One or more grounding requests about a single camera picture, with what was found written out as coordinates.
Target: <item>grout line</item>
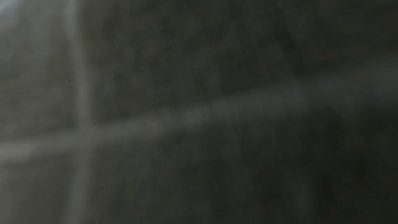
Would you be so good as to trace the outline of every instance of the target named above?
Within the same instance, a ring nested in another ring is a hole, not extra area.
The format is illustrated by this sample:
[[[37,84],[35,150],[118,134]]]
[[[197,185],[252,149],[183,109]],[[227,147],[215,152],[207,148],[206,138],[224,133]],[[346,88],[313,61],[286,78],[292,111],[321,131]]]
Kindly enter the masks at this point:
[[[66,0],[66,30],[71,43],[72,68],[75,71],[76,86],[76,112],[80,135],[75,142],[76,160],[75,177],[71,186],[68,211],[66,212],[67,224],[83,224],[85,222],[85,212],[88,204],[88,188],[92,177],[92,165],[95,152],[93,141],[93,113],[91,106],[91,87],[90,70],[88,68],[86,55],[84,54],[83,40],[80,37],[78,24],[74,17],[78,0]]]
[[[398,60],[380,63],[371,62],[348,74],[324,76],[309,82],[285,83],[210,104],[150,114],[103,127],[86,128],[81,132],[3,142],[0,144],[0,156],[4,159],[21,159],[43,152],[93,149],[118,141],[154,141],[165,134],[210,124],[238,124],[265,119],[281,121],[292,115],[305,114],[309,105],[317,105],[308,104],[306,90],[318,90],[323,99],[315,102],[330,105],[342,113],[361,109],[362,104],[369,100],[374,108],[393,112],[398,108]]]

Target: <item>textured surface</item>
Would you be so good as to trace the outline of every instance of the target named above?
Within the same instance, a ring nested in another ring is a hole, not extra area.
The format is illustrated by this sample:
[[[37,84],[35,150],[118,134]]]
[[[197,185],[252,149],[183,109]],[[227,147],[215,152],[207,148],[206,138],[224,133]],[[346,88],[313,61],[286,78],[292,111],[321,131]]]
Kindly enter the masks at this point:
[[[2,1],[1,224],[396,223],[397,0]]]

